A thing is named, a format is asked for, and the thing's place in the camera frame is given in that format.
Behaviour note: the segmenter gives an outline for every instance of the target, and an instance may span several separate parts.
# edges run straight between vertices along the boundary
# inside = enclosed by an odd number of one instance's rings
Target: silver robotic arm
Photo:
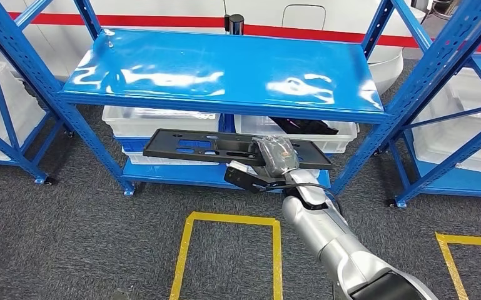
[[[348,300],[437,299],[421,281],[372,254],[357,239],[312,173],[297,168],[298,160],[289,141],[266,137],[257,143],[266,162],[257,173],[284,180],[284,184],[270,181],[267,188],[285,189],[283,215],[336,283],[335,293]],[[226,178],[242,177],[248,174],[247,169],[233,161]],[[257,181],[258,176],[247,176],[255,179],[243,188],[252,190],[252,186],[264,182]]]
[[[284,175],[287,182],[318,183],[306,170],[291,170]],[[437,299],[417,278],[395,269],[364,247],[321,188],[296,189],[299,197],[287,196],[283,202],[284,217],[325,267],[342,299]],[[321,204],[326,208],[310,209]]]

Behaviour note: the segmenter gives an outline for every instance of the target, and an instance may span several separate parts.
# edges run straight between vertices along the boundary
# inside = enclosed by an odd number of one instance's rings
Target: blue shelf crossbar
[[[415,66],[409,78],[398,90],[391,103],[386,106],[386,113],[393,116],[383,124],[375,125],[369,135],[365,138],[358,151],[351,158],[344,170],[340,173],[333,185],[333,190],[340,193],[354,175],[362,168],[367,159],[378,149],[385,150],[390,143],[402,135],[402,129],[413,120],[422,108],[434,97],[444,84],[462,66],[466,65],[472,53],[481,43],[481,1],[463,1],[456,13],[446,24],[433,43],[415,20],[413,15],[408,13],[406,4],[399,0],[383,0],[372,25],[366,33],[363,45],[370,47],[371,43],[378,40],[378,37],[387,22],[386,13],[389,14],[394,8],[398,10],[405,24],[416,38],[419,46],[426,50],[423,58]],[[419,190],[430,184],[436,178],[443,176],[455,163],[466,159],[466,154],[472,153],[476,148],[481,148],[481,134],[479,140],[473,142],[461,151],[452,156],[452,160],[440,164],[437,170],[430,175],[418,179],[408,187],[409,182],[403,179],[406,190],[403,195],[397,197],[397,204],[405,206],[408,199],[416,196]]]
[[[24,29],[38,14],[41,12],[51,1],[50,0],[37,0],[31,6],[27,8],[22,14],[18,16],[16,19],[17,29],[21,30]],[[56,110],[54,110],[50,103],[45,102],[47,107],[47,111],[45,116],[39,122],[39,124],[30,132],[29,136],[23,142],[23,145],[19,145],[18,137],[16,136],[16,131],[14,129],[14,125],[12,123],[12,119],[10,117],[10,112],[8,111],[8,106],[6,104],[6,100],[3,94],[3,90],[0,84],[0,113],[3,118],[4,127],[6,129],[8,138],[10,140],[10,144],[3,140],[0,137],[0,151],[4,153],[6,156],[9,157],[9,160],[2,161],[0,160],[1,165],[7,166],[18,166],[23,168],[27,171],[30,175],[35,178],[36,183],[44,183],[47,179],[48,175],[45,172],[42,172],[38,168],[39,161],[43,157],[43,154],[48,149],[49,145],[52,143],[52,140],[56,136],[56,134],[61,130],[61,128],[65,125],[64,119],[61,119],[56,114]],[[32,144],[40,130],[46,124],[46,121],[49,118],[55,118],[56,122],[53,125],[51,131],[49,132],[48,136],[46,137],[45,141],[42,143],[41,147],[38,149],[36,155],[32,158],[32,160],[27,159],[24,154],[27,151],[28,147]]]

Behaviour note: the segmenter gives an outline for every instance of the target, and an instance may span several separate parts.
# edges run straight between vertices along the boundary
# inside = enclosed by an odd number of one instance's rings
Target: white plastic storage bin
[[[217,131],[219,114],[139,107],[105,106],[102,120],[117,137],[148,138],[157,129]]]
[[[481,107],[481,80],[462,69],[438,92],[414,123]],[[439,164],[481,131],[481,113],[415,127],[413,147],[418,160]],[[481,150],[457,166],[481,172]]]
[[[257,135],[286,135],[290,139],[313,141],[324,153],[344,153],[347,144],[358,134],[358,125],[352,122],[324,121],[338,134],[286,134],[279,125],[268,117],[235,115],[235,129],[238,133]]]
[[[140,152],[126,152],[123,148],[123,153],[129,157],[132,164],[173,164],[173,165],[199,165],[199,166],[214,166],[218,163],[208,161],[187,161],[184,159],[170,159],[161,157],[143,156]]]
[[[22,146],[46,112],[39,107],[36,98],[25,91],[23,84],[12,75],[5,62],[0,62],[0,83],[19,145]],[[10,144],[1,112],[0,138]],[[10,158],[0,151],[0,160],[10,160]]]

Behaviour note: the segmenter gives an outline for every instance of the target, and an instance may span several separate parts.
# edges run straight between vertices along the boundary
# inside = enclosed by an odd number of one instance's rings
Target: black metal bracket
[[[158,129],[143,149],[144,156],[157,158],[187,159],[230,163],[238,161],[249,166],[266,165],[256,144],[249,134],[210,131],[180,131]],[[302,169],[331,169],[325,154],[311,141],[290,140]]]

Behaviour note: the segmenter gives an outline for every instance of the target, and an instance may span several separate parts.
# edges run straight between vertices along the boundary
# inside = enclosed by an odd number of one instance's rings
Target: yellow tape marking
[[[281,223],[272,217],[238,216],[235,214],[213,214],[209,212],[193,212],[185,221],[183,236],[181,237],[180,253],[174,274],[174,281],[170,289],[169,300],[178,300],[181,292],[181,282],[185,271],[185,262],[189,251],[190,237],[195,220],[238,223],[249,225],[271,226],[273,242],[273,299],[283,299],[283,267],[281,262]]]
[[[463,283],[461,282],[459,272],[457,271],[457,267],[454,263],[454,258],[452,257],[452,253],[450,252],[448,244],[450,243],[481,246],[481,237],[452,236],[448,234],[440,234],[437,232],[435,233],[435,237],[437,238],[437,242],[439,243],[439,248],[441,249],[441,252],[443,252],[443,257],[445,258],[448,272],[450,273],[450,277],[452,278],[452,282],[454,283],[454,287],[456,288],[457,296],[460,300],[468,300],[467,292],[465,291]]]

